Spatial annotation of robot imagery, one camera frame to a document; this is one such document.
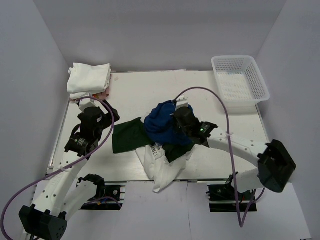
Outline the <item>blue t shirt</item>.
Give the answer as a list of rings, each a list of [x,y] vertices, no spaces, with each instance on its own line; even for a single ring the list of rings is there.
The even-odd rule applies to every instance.
[[[148,116],[143,124],[147,136],[160,145],[171,144],[186,146],[193,142],[175,127],[172,114],[176,110],[176,104],[172,100],[159,103]]]

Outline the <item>dark green t shirt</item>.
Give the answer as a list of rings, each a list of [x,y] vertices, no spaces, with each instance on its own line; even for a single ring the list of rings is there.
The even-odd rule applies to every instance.
[[[155,145],[144,129],[144,124],[141,118],[135,118],[131,121],[117,124],[113,128],[112,134],[112,152],[114,154],[126,153],[135,151],[138,148],[147,145]],[[170,143],[157,143],[165,152],[165,156],[169,163],[190,152],[195,144],[193,142],[187,145],[176,145]]]

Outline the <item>white graphic print t shirt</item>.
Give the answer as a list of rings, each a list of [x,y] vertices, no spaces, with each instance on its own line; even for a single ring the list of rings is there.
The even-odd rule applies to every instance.
[[[169,162],[165,150],[159,145],[146,145],[137,148],[135,153],[147,177],[154,182],[153,192],[159,193],[176,180],[186,168],[193,151],[183,154],[173,162]]]

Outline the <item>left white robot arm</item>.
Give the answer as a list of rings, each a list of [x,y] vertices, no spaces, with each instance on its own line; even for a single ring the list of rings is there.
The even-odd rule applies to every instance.
[[[68,221],[89,200],[99,201],[106,193],[105,180],[96,174],[78,177],[79,172],[107,140],[105,129],[113,130],[120,116],[106,101],[100,102],[107,110],[96,106],[92,97],[76,101],[80,120],[71,132],[58,169],[49,175],[49,181],[30,206],[23,206],[19,218],[24,230],[32,238],[60,240]]]

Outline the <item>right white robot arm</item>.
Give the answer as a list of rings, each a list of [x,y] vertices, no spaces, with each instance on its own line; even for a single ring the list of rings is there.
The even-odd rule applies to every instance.
[[[255,167],[229,177],[225,187],[229,198],[236,200],[253,189],[284,191],[297,165],[281,141],[274,139],[263,143],[227,133],[216,124],[200,122],[187,100],[175,100],[174,103],[175,126],[194,144],[230,153]]]

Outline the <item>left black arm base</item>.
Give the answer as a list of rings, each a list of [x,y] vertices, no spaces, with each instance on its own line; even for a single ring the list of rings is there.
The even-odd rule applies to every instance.
[[[104,190],[98,196],[90,198],[81,210],[119,211],[124,203],[126,185],[124,183],[106,182]]]

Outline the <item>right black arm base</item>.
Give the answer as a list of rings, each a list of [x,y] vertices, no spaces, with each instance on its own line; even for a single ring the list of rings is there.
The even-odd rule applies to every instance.
[[[225,181],[209,181],[206,194],[209,200],[211,213],[236,213],[235,191],[231,186],[225,186]],[[238,193],[239,210],[244,213],[250,203],[254,191],[248,190]]]

